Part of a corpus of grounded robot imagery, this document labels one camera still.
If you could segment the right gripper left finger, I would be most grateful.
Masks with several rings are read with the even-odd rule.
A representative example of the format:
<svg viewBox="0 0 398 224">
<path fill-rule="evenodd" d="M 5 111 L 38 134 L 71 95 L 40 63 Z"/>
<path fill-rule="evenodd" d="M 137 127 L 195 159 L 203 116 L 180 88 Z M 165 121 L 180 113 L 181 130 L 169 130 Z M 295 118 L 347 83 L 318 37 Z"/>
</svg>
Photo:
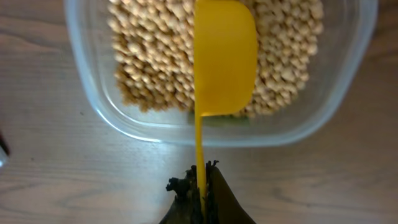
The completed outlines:
<svg viewBox="0 0 398 224">
<path fill-rule="evenodd" d="M 200 192 L 197 187 L 197 167 L 192 165 L 185 177 L 172 177 L 166 191 L 174 191 L 174 200 L 159 224 L 202 224 Z"/>
</svg>

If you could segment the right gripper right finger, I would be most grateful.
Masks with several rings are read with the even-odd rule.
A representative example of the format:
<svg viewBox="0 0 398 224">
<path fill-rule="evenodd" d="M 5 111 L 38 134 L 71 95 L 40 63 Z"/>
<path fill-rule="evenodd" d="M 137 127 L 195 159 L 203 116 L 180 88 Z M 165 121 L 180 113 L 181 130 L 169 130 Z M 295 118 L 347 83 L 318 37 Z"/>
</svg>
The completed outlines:
<svg viewBox="0 0 398 224">
<path fill-rule="evenodd" d="M 256 224 L 239 204 L 219 168 L 219 161 L 206 163 L 207 223 L 209 224 Z"/>
</svg>

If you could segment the yellow measuring scoop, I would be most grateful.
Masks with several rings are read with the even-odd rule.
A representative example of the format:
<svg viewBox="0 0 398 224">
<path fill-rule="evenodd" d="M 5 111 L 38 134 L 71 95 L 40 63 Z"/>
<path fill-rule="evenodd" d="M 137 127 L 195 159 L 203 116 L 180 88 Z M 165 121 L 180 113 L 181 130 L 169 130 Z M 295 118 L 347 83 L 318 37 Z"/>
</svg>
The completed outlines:
<svg viewBox="0 0 398 224">
<path fill-rule="evenodd" d="M 205 116 L 237 113 L 248 104 L 256 79 L 257 48 L 256 23 L 243 3 L 195 2 L 195 146 L 202 214 L 206 213 L 207 201 L 202 120 Z"/>
</svg>

